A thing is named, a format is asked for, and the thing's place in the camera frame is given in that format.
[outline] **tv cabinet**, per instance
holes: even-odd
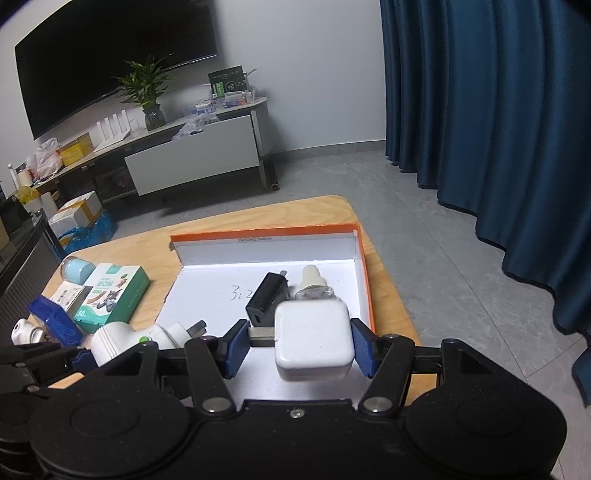
[[[40,193],[57,189],[64,200],[93,189],[103,203],[108,203],[126,195],[143,195],[250,167],[258,167],[265,189],[277,189],[273,174],[267,171],[274,171],[266,161],[274,146],[267,98],[223,109],[216,115],[219,122],[179,140],[172,137],[185,119],[151,132],[136,132],[63,168],[37,189]]]

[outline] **blue curtain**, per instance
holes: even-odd
[[[381,0],[386,155],[478,216],[503,269],[591,322],[591,15],[567,0]],[[591,399],[591,351],[575,377]]]

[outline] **green box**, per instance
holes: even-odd
[[[242,65],[210,73],[209,83],[212,85],[214,98],[223,98],[225,93],[248,90]]]
[[[109,322],[127,323],[149,284],[142,267],[113,265],[92,287],[74,321],[86,333],[95,333]]]

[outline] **potted plant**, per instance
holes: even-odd
[[[144,64],[133,60],[125,60],[132,71],[125,77],[116,77],[121,83],[117,88],[119,97],[125,97],[121,103],[135,103],[144,109],[146,127],[148,130],[162,127],[166,124],[164,114],[156,99],[163,94],[169,78],[163,72],[164,59],[156,60],[149,56]]]

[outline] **blue gripper pad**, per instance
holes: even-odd
[[[378,371],[379,363],[376,358],[379,337],[374,334],[359,319],[351,319],[353,332],[353,346],[355,347],[355,361],[364,376],[372,378]]]
[[[81,374],[88,375],[96,366],[95,358],[92,356],[90,350],[86,352],[80,352],[76,355],[75,359],[72,360],[72,370],[74,372],[80,372]]]
[[[224,378],[234,378],[244,361],[244,357],[251,348],[251,340],[248,336],[248,322],[243,320],[242,327],[228,344],[228,354],[224,361]]]

